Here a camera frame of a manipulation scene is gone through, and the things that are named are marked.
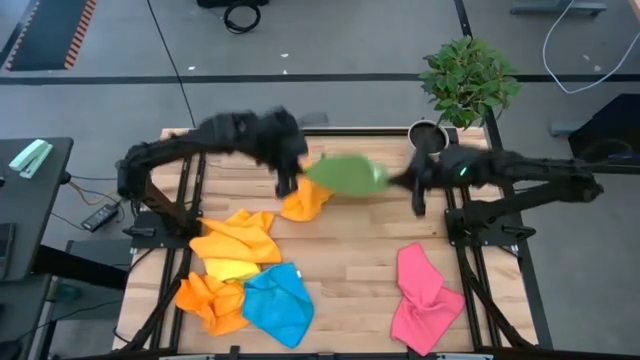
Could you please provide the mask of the green microfiber towel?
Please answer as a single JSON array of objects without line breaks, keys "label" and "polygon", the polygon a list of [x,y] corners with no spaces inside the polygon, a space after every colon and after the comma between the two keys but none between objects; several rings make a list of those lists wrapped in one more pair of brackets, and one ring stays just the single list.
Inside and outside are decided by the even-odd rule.
[{"label": "green microfiber towel", "polygon": [[305,171],[305,175],[314,183],[347,196],[384,192],[390,178],[385,165],[356,154],[322,156]]}]

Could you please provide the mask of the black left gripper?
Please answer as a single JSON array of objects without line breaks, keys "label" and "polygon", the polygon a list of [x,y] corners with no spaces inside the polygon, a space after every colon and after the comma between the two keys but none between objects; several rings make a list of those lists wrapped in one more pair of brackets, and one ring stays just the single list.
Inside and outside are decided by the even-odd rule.
[{"label": "black left gripper", "polygon": [[285,198],[298,189],[297,176],[303,173],[299,158],[308,146],[296,118],[284,107],[259,115],[250,156],[276,173],[275,195]]}]

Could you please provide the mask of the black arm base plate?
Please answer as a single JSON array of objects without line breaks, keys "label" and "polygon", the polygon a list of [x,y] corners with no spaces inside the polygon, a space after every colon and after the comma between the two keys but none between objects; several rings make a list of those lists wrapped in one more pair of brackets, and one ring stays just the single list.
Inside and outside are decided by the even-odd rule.
[{"label": "black arm base plate", "polygon": [[183,227],[163,214],[143,211],[124,233],[132,238],[133,248],[183,249],[201,234],[201,224],[193,220],[188,227]]},{"label": "black arm base plate", "polygon": [[449,241],[457,247],[512,246],[536,234],[534,228],[510,225],[503,217],[476,219],[463,209],[446,210],[444,217]]}]

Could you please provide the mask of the black aluminium table frame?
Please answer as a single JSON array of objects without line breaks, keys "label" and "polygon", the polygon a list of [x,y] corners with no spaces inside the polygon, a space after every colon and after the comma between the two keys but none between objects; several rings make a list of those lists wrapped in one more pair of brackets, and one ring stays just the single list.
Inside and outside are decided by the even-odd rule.
[{"label": "black aluminium table frame", "polygon": [[[310,154],[362,153],[390,170],[401,170],[410,157],[407,128],[308,129]],[[194,156],[158,167],[153,182],[171,200],[176,195],[196,201],[205,217],[225,220],[237,210],[279,213],[281,203],[273,195],[273,177],[255,167],[251,159],[236,154],[209,156],[205,163]],[[461,205],[468,198],[493,200],[501,195],[495,187],[469,192],[434,191],[429,195],[427,216],[416,219],[409,196],[393,189],[369,199],[335,197],[309,223],[276,220],[270,234],[285,262],[302,272],[315,307],[309,331],[295,349],[280,345],[253,326],[219,336],[208,336],[195,315],[176,309],[170,301],[165,315],[151,331],[146,348],[169,348],[176,355],[198,354],[211,360],[419,360],[400,342],[390,339],[391,317],[399,300],[396,287],[396,252],[420,242],[429,260],[443,274],[445,285],[460,293],[458,252],[446,235],[446,208]],[[132,341],[156,303],[167,293],[170,279],[180,264],[182,249],[167,250],[162,225],[156,230],[159,249],[137,263],[129,276],[116,334]],[[521,336],[541,348],[552,341],[528,244],[520,246],[519,258],[498,247],[467,250],[475,271],[488,283],[493,299]],[[495,325],[475,298],[475,308],[465,311],[436,344],[436,352],[471,352],[473,345],[509,346],[504,335],[495,337]]]}]

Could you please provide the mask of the black cabinet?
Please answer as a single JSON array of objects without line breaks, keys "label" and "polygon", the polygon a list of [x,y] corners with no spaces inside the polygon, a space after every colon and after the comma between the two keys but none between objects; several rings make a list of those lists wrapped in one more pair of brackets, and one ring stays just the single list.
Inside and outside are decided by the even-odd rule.
[{"label": "black cabinet", "polygon": [[568,142],[573,156],[593,172],[640,175],[640,93],[618,95]]}]

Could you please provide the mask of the yellow microfiber towel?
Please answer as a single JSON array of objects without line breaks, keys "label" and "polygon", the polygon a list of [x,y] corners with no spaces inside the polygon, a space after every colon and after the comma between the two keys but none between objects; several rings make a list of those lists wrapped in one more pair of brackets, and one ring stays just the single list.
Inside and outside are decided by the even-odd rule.
[{"label": "yellow microfiber towel", "polygon": [[260,266],[250,261],[206,258],[203,262],[207,274],[223,282],[246,281],[261,272]]}]

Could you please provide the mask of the green plant in white pot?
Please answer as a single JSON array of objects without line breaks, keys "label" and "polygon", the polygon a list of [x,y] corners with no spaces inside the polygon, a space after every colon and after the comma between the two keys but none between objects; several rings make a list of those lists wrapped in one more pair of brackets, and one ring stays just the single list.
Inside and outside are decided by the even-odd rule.
[{"label": "green plant in white pot", "polygon": [[410,126],[408,140],[415,150],[440,153],[453,143],[446,125],[462,131],[483,126],[490,113],[499,117],[508,109],[521,90],[501,52],[471,36],[443,44],[423,60],[421,89],[439,117]]}]

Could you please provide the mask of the black desk foot bar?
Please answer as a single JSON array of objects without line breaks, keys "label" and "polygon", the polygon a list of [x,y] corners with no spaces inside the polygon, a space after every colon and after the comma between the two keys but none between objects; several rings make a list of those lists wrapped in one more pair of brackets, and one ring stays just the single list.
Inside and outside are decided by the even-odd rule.
[{"label": "black desk foot bar", "polygon": [[65,251],[40,245],[31,270],[115,290],[124,290],[128,273],[112,261],[130,264],[131,241],[125,239],[69,241]]}]

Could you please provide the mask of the short grey furniture foot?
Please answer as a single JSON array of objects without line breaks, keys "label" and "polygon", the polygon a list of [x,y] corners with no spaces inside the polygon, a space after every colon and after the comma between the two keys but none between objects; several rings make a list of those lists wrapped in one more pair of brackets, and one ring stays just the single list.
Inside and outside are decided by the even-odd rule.
[{"label": "short grey furniture foot", "polygon": [[567,137],[580,127],[575,122],[553,121],[549,124],[549,134],[552,137]]}]

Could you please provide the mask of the mint green stapler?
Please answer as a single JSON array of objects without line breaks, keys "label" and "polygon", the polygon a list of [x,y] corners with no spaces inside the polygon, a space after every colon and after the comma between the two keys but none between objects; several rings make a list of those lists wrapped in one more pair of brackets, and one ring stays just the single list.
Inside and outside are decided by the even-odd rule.
[{"label": "mint green stapler", "polygon": [[36,139],[12,159],[9,168],[18,172],[20,177],[31,179],[53,148],[49,142]]}]

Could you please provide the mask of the pink microfiber towel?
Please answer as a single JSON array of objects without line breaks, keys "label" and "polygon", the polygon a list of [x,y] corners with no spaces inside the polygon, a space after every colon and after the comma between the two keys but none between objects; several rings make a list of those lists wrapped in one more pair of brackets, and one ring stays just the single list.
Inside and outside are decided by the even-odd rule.
[{"label": "pink microfiber towel", "polygon": [[391,338],[420,356],[433,350],[464,309],[464,296],[444,285],[419,243],[397,254],[400,303],[392,317]]}]

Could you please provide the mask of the long grey desk foot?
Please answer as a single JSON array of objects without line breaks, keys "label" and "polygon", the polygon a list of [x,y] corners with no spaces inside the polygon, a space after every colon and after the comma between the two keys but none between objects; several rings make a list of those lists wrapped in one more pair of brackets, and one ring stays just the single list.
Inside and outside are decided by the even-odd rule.
[{"label": "long grey desk foot", "polygon": [[513,0],[510,13],[562,13],[565,10],[597,16],[607,10],[607,5],[592,0]]}]

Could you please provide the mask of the black orange-striped floor mat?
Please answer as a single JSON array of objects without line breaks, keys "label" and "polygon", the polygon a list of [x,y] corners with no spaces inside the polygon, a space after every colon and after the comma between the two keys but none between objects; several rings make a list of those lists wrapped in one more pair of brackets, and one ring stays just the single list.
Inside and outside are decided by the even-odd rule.
[{"label": "black orange-striped floor mat", "polygon": [[10,72],[70,70],[76,64],[97,0],[29,0],[0,52]]}]

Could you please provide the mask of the blue microfiber towel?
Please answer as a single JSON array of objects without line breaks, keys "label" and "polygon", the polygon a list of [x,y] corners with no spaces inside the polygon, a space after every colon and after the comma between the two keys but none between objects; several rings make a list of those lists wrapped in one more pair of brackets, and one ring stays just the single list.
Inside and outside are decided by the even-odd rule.
[{"label": "blue microfiber towel", "polygon": [[244,283],[242,315],[280,344],[296,348],[315,308],[294,263],[274,265]]}]

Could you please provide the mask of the orange microfiber towel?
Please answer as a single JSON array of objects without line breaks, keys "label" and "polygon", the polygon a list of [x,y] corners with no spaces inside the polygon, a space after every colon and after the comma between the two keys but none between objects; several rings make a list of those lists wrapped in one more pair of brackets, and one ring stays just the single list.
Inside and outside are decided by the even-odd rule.
[{"label": "orange microfiber towel", "polygon": [[298,188],[285,197],[281,216],[295,222],[309,222],[322,212],[333,192],[305,176],[297,178]]},{"label": "orange microfiber towel", "polygon": [[250,213],[246,209],[224,221],[200,218],[207,234],[194,237],[189,246],[201,259],[280,263],[280,249],[269,234],[274,218],[270,212]]},{"label": "orange microfiber towel", "polygon": [[226,283],[210,275],[190,272],[181,280],[176,306],[198,316],[211,336],[221,336],[245,328],[243,316],[245,290],[240,283]]}]

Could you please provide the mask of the black power adapter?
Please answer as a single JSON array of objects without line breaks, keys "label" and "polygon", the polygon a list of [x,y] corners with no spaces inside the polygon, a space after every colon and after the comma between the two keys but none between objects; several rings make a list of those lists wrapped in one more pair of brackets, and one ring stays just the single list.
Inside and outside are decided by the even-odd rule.
[{"label": "black power adapter", "polygon": [[118,213],[119,210],[117,205],[105,204],[86,218],[81,223],[81,227],[84,230],[94,233],[103,225],[111,221]]}]

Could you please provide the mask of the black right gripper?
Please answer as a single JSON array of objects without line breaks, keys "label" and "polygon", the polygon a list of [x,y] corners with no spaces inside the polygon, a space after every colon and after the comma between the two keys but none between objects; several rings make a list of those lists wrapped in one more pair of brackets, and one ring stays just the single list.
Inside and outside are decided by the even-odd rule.
[{"label": "black right gripper", "polygon": [[422,139],[416,143],[416,150],[411,161],[411,169],[391,177],[390,183],[411,190],[411,207],[415,216],[426,214],[425,194],[432,189],[449,189],[453,182],[444,167],[436,161],[430,151],[431,144]]}]

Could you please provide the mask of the black side desk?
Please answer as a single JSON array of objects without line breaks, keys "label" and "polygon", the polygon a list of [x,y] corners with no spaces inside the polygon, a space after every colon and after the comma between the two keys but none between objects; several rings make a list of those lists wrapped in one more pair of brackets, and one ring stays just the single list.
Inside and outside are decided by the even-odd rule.
[{"label": "black side desk", "polygon": [[0,139],[0,176],[5,179],[0,187],[0,224],[14,225],[5,281],[21,280],[31,273],[74,144],[70,137],[46,141],[52,151],[35,175],[25,179],[9,163],[33,140]]}]

